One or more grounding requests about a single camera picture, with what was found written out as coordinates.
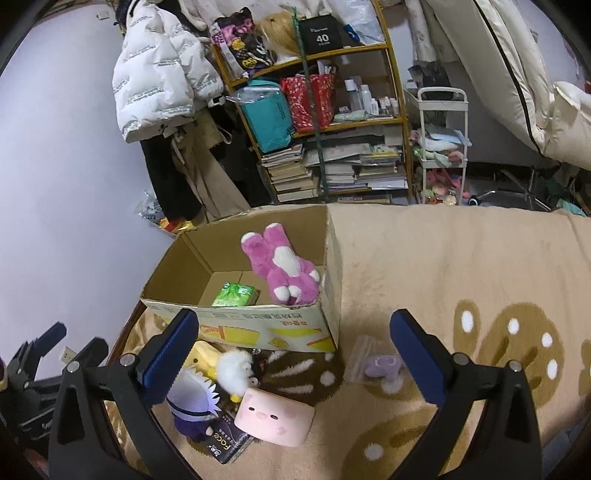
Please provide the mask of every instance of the bed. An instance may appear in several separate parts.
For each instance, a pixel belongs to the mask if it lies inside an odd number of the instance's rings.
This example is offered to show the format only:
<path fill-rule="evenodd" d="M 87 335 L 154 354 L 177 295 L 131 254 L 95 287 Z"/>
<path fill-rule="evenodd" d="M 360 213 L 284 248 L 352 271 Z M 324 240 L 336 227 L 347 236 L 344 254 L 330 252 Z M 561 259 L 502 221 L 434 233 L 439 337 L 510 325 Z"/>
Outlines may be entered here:
<path fill-rule="evenodd" d="M 591 397 L 587 219 L 494 207 L 329 208 L 345 259 L 339 350 L 272 354 L 263 380 L 272 391 L 316 406 L 307 442 L 296 449 L 253 443 L 235 463 L 220 466 L 173 429 L 165 405 L 155 407 L 159 422 L 199 475 L 207 480 L 388 478 L 434 407 L 409 378 L 401 387 L 363 386 L 343 382 L 342 375 L 356 338 L 387 339 L 389 317 L 402 307 L 450 351 L 483 364 L 521 361 L 543 444 L 585 416 Z M 149 310 L 140 313 L 122 332 L 112 359 L 138 351 L 163 328 Z M 129 462 L 142 468 L 121 418 L 112 404 L 108 409 Z M 478 413 L 471 414 L 448 469 L 458 465 Z"/>

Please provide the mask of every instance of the metal screw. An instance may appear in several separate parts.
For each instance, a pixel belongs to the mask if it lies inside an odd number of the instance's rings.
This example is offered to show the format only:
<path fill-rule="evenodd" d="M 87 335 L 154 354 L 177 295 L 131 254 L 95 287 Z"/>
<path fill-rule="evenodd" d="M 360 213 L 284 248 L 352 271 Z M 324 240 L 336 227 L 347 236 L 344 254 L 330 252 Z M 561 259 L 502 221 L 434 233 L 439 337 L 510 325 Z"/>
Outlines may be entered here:
<path fill-rule="evenodd" d="M 453 361 L 458 365 L 467 365 L 470 362 L 470 359 L 465 353 L 454 353 Z"/>
<path fill-rule="evenodd" d="M 511 360 L 509 362 L 509 368 L 514 372 L 521 372 L 521 364 L 517 360 Z"/>
<path fill-rule="evenodd" d="M 73 362 L 70 362 L 68 364 L 68 366 L 66 367 L 66 370 L 68 370 L 72 374 L 76 370 L 78 370 L 79 368 L 80 368 L 80 364 L 76 360 L 74 360 Z"/>
<path fill-rule="evenodd" d="M 119 359 L 119 363 L 121 365 L 123 365 L 124 367 L 128 367 L 130 365 L 133 365 L 135 362 L 135 355 L 132 353 L 126 353 L 124 356 L 122 356 Z"/>

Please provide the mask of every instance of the white rolling cart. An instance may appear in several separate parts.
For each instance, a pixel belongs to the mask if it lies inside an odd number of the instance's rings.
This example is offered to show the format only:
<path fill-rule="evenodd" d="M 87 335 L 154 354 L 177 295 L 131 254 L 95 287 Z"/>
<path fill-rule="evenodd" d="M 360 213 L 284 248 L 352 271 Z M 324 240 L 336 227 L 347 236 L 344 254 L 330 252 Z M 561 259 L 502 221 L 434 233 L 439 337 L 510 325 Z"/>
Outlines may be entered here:
<path fill-rule="evenodd" d="M 423 96 L 425 93 L 453 93 L 454 99 L 453 100 L 424 100 Z M 468 138 L 468 97 L 466 96 L 466 92 L 459 88 L 451 88 L 451 87 L 424 87 L 419 89 L 417 96 L 414 95 L 407 95 L 407 99 L 411 101 L 411 103 L 415 104 L 415 107 L 419 110 L 420 118 L 421 118 L 421 131 L 423 133 L 423 145 L 425 145 L 425 115 L 426 111 L 445 111 L 445 112 L 464 112 L 464 137 Z M 421 188 L 421 203 L 425 203 L 425 185 L 427 184 L 427 170 L 432 168 L 461 168 L 462 169 L 462 184 L 460 186 L 460 191 L 456 192 L 457 204 L 462 204 L 462 193 L 464 191 L 464 183 L 466 181 L 466 166 L 468 163 L 468 147 L 464 145 L 464 160 L 461 162 L 453 163 L 451 167 L 446 167 L 441 162 L 437 160 L 427 160 L 425 158 L 425 149 L 423 148 L 423 156 L 419 158 L 421 161 L 421 166 L 423 168 L 423 185 Z"/>

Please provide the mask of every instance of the cardboard box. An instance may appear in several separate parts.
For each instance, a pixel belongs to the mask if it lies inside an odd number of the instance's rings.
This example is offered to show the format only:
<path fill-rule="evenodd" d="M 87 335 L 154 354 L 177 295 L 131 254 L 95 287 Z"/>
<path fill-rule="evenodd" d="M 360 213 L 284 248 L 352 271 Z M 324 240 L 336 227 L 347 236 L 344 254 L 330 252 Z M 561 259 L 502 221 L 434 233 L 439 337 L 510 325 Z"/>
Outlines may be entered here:
<path fill-rule="evenodd" d="M 267 282 L 251 270 L 242 235 L 283 225 L 296 255 L 311 260 L 320 276 L 315 303 L 271 303 Z M 164 254 L 142 292 L 142 301 L 166 322 L 182 308 L 199 317 L 199 337 L 227 345 L 333 352 L 339 341 L 342 260 L 325 205 L 268 206 L 182 233 Z M 249 307 L 212 307 L 226 282 L 260 291 Z"/>

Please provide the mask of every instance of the clear plastic bag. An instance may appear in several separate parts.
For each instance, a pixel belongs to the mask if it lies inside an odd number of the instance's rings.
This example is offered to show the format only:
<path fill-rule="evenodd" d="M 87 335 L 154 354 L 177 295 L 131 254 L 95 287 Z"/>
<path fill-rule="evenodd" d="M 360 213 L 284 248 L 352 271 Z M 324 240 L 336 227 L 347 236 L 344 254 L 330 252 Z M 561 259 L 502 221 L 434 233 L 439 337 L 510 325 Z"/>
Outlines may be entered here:
<path fill-rule="evenodd" d="M 370 0 L 327 0 L 333 15 L 338 17 L 347 33 L 365 45 L 384 43 L 374 6 Z"/>
<path fill-rule="evenodd" d="M 348 383 L 380 385 L 389 394 L 402 388 L 409 375 L 403 371 L 400 356 L 392 353 L 392 344 L 369 335 L 360 335 L 347 361 L 344 379 Z"/>
<path fill-rule="evenodd" d="M 244 87 L 237 90 L 232 95 L 228 95 L 226 100 L 229 102 L 238 103 L 239 105 L 247 105 L 249 103 L 255 103 L 259 100 L 263 100 L 272 95 L 279 95 L 281 89 L 279 86 L 275 87 L 272 85 L 260 85 L 252 87 Z"/>
<path fill-rule="evenodd" d="M 156 198 L 156 194 L 149 190 L 145 190 L 144 199 L 135 207 L 134 213 L 146 220 L 149 220 L 156 225 L 160 224 L 160 220 L 164 218 L 162 207 Z"/>

